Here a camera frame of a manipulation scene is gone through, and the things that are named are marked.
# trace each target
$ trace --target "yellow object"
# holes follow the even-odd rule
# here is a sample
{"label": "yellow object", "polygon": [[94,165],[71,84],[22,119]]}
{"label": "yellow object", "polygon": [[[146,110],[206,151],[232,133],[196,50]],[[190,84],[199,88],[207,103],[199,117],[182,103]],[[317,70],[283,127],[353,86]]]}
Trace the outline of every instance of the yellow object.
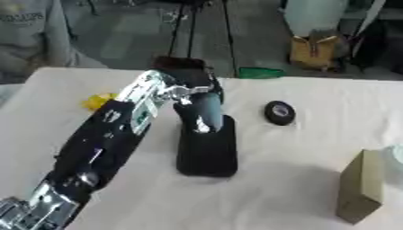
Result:
{"label": "yellow object", "polygon": [[96,94],[89,97],[88,100],[83,101],[83,106],[90,111],[97,111],[99,108],[103,107],[107,101],[115,99],[117,96],[117,93]]}

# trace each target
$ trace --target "green object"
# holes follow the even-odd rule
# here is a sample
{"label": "green object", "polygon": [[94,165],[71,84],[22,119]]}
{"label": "green object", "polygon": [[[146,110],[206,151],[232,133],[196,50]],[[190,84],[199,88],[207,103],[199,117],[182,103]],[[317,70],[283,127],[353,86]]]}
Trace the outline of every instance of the green object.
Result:
{"label": "green object", "polygon": [[282,69],[259,68],[259,67],[240,67],[239,78],[242,79],[271,79],[285,76]]}

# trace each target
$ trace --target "roll of black tape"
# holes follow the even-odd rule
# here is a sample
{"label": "roll of black tape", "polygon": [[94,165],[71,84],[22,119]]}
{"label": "roll of black tape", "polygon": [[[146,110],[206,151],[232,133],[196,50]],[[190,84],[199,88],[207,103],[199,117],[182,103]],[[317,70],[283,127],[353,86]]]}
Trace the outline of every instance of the roll of black tape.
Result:
{"label": "roll of black tape", "polygon": [[295,110],[286,102],[269,102],[264,108],[264,115],[274,125],[288,126],[296,117]]}

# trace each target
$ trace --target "tripod leg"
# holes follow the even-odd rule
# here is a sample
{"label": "tripod leg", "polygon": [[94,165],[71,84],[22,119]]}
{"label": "tripod leg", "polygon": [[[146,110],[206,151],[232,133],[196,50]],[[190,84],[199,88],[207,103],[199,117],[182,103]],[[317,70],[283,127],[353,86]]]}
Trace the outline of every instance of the tripod leg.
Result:
{"label": "tripod leg", "polygon": [[228,44],[229,44],[229,50],[231,52],[232,68],[234,71],[234,77],[237,78],[237,60],[235,58],[234,38],[232,36],[231,24],[229,23],[228,0],[222,0],[222,6],[224,8],[225,23],[227,26]]}
{"label": "tripod leg", "polygon": [[181,7],[179,8],[178,17],[176,18],[175,29],[174,29],[174,32],[172,33],[171,46],[169,47],[169,51],[168,51],[169,57],[171,57],[172,53],[174,52],[176,39],[178,37],[178,31],[179,31],[179,28],[181,27],[181,21],[182,21],[183,17],[184,17],[184,4],[181,4]]}
{"label": "tripod leg", "polygon": [[194,4],[192,6],[192,26],[191,26],[191,33],[189,35],[189,46],[187,48],[187,57],[188,58],[192,57],[194,31],[196,29],[196,20],[197,20],[197,10],[198,10],[198,6],[197,6],[197,4]]}
{"label": "tripod leg", "polygon": [[94,1],[93,1],[93,0],[86,0],[86,2],[90,5],[91,13],[92,13],[94,16],[99,15],[98,12],[96,11]]}

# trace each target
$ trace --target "small brown box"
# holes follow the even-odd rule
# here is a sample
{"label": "small brown box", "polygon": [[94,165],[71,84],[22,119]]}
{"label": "small brown box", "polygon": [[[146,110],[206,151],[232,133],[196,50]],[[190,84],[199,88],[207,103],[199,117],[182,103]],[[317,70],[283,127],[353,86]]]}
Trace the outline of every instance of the small brown box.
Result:
{"label": "small brown box", "polygon": [[377,151],[363,150],[342,172],[336,214],[357,224],[382,205],[383,170]]}

